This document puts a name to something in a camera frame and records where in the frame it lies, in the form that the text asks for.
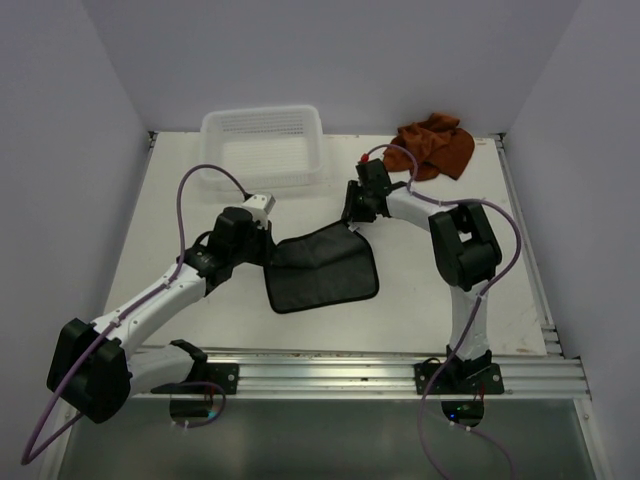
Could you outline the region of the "blue and grey towel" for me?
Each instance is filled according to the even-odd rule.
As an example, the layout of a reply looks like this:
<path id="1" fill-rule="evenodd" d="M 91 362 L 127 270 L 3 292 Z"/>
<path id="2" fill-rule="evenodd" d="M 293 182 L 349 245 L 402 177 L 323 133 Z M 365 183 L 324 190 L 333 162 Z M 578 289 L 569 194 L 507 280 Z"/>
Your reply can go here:
<path id="1" fill-rule="evenodd" d="M 368 300 L 379 292 L 371 245 L 340 221 L 278 243 L 264 278 L 278 314 Z"/>

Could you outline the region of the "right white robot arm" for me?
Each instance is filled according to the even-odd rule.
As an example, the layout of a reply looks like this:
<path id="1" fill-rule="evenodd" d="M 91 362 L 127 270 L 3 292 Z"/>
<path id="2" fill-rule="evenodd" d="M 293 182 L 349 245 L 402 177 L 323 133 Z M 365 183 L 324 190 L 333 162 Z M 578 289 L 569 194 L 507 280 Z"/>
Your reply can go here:
<path id="1" fill-rule="evenodd" d="M 452 330 L 442 371 L 425 376 L 437 391 L 470 391 L 492 364 L 485 288 L 496 276 L 502 251 L 476 202 L 429 199 L 406 182 L 392 182 L 380 159 L 356 165 L 342 218 L 371 223 L 379 216 L 406 221 L 430 234 L 437 270 L 450 287 Z"/>

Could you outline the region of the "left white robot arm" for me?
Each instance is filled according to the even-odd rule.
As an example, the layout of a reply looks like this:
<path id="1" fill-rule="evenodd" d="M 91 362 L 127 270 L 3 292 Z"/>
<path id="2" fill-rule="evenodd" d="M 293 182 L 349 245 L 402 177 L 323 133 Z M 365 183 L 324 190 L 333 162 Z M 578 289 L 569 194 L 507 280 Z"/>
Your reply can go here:
<path id="1" fill-rule="evenodd" d="M 180 254 L 141 294 L 89 323 L 62 329 L 47 377 L 48 388 L 94 423 L 113 417 L 132 396 L 177 384 L 201 390 L 208 379 L 204 353 L 184 340 L 160 350 L 139 347 L 182 310 L 229 280 L 235 267 L 261 266 L 272 244 L 271 197 L 255 194 L 217 217 L 205 244 Z"/>

